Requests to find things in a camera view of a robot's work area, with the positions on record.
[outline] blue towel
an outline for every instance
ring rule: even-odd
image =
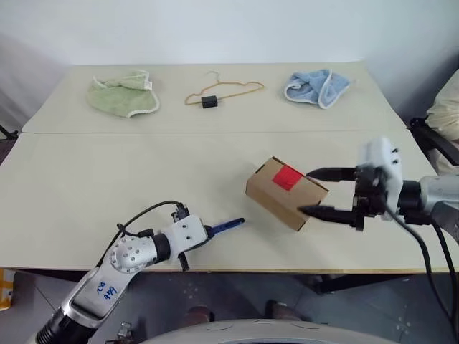
[[[292,102],[309,102],[322,109],[331,107],[351,83],[332,70],[293,73],[284,95]]]

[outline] table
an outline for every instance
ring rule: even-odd
[[[20,135],[0,168],[0,266],[90,269],[117,222],[166,199],[185,202],[206,224],[243,216],[244,226],[188,253],[194,271],[416,273],[424,271],[417,243],[393,221],[366,219],[363,233],[310,219],[295,232],[245,195],[245,181],[277,156],[299,171],[355,166],[359,146],[378,130],[303,133],[156,133]],[[400,149],[406,179],[433,169],[407,131],[389,139]],[[323,204],[351,207],[352,182],[325,183]],[[132,228],[171,223],[171,209]],[[432,268],[447,271],[434,231],[416,228]],[[459,247],[446,234],[456,267]],[[178,271],[161,263],[154,271]]]
[[[124,75],[133,69],[148,70],[161,101],[154,114],[118,118],[92,109],[85,93],[93,79]],[[283,88],[298,70],[331,68],[354,83],[331,108],[322,110],[287,101]],[[185,106],[191,93],[221,80],[256,80],[265,89],[226,99],[218,107]],[[218,95],[241,88],[219,86]],[[24,133],[266,133],[334,130],[403,130],[404,123],[391,109],[363,62],[298,64],[194,64],[150,66],[72,67]]]

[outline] red label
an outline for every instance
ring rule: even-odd
[[[294,170],[290,166],[284,165],[280,171],[274,176],[273,182],[279,185],[284,190],[290,191],[292,187],[303,177],[301,173]]]

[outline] clothes hanger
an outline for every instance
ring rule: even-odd
[[[221,96],[221,97],[218,97],[218,98],[215,95],[209,96],[209,97],[213,98],[213,101],[214,101],[214,105],[213,106],[217,106],[217,101],[218,100],[227,99],[227,98],[231,98],[231,97],[237,97],[238,95],[246,95],[247,93],[252,93],[252,92],[255,92],[255,91],[258,91],[258,90],[262,90],[263,88],[265,88],[264,84],[262,84],[261,82],[258,82],[258,81],[249,81],[249,82],[220,81],[220,73],[215,72],[214,70],[211,70],[211,71],[207,72],[206,75],[209,74],[209,73],[214,73],[215,74],[217,82],[214,83],[213,85],[210,85],[210,86],[207,86],[207,87],[203,88],[201,90],[201,92],[199,92],[199,93],[190,94],[188,97],[185,98],[185,105],[203,104],[203,107],[204,107],[204,99],[207,98],[207,97],[201,98],[201,100],[199,102],[189,102],[190,98],[199,97],[200,95],[202,95],[207,90],[210,90],[211,88],[214,88],[214,87],[216,87],[218,85],[241,85],[241,86],[258,85],[259,87],[255,88],[253,90],[248,90],[248,91],[239,92],[239,93],[233,93],[231,95],[224,95],[224,96]]]

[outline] black wire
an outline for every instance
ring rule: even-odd
[[[135,215],[132,219],[127,221],[125,224],[117,224],[116,226],[118,227],[118,233],[113,237],[112,241],[109,243],[105,251],[103,252],[102,257],[99,259],[99,262],[96,264],[96,267],[99,267],[102,265],[103,257],[105,257],[105,254],[107,253],[108,249],[112,247],[113,244],[115,244],[116,240],[120,237],[122,234],[123,237],[125,235],[130,236],[130,237],[136,237],[138,236],[137,234],[130,233],[129,231],[126,231],[126,227],[132,224],[135,220],[137,220],[139,217],[145,215],[149,211],[152,211],[153,209],[156,209],[160,206],[165,206],[166,204],[175,204],[176,206],[183,206],[183,203],[180,203],[178,201],[162,201],[157,204],[154,204],[153,206],[148,207],[147,209],[141,211],[137,215]]]
[[[435,299],[437,299],[437,302],[442,309],[443,313],[445,313],[446,318],[448,319],[448,322],[451,324],[453,327],[453,332],[455,338],[457,338],[456,331],[455,331],[455,323],[451,321],[450,315],[448,314],[448,310],[443,303],[440,294],[438,294],[438,290],[435,286],[435,283],[433,282],[433,277],[432,277],[432,266],[430,265],[430,256],[429,256],[429,251],[427,249],[427,246],[424,243],[424,240],[420,237],[420,235],[412,228],[410,228],[406,223],[404,223],[386,204],[384,205],[387,213],[403,228],[405,229],[408,233],[410,233],[417,241],[421,248],[422,256],[424,258],[424,264],[425,264],[425,271],[427,273],[427,280],[429,281],[430,287],[432,288],[432,291],[434,293]]]
[[[453,260],[451,259],[451,254],[446,244],[445,237],[443,236],[443,232],[440,226],[438,226],[437,222],[432,221],[432,225],[435,230],[435,233],[437,233],[438,240],[440,241],[440,246],[442,247],[443,254],[445,255],[446,259],[446,264],[448,265],[448,269],[450,272],[451,287],[453,290],[453,306],[451,307],[451,321],[455,326],[456,317],[458,314],[458,279],[456,277]]]

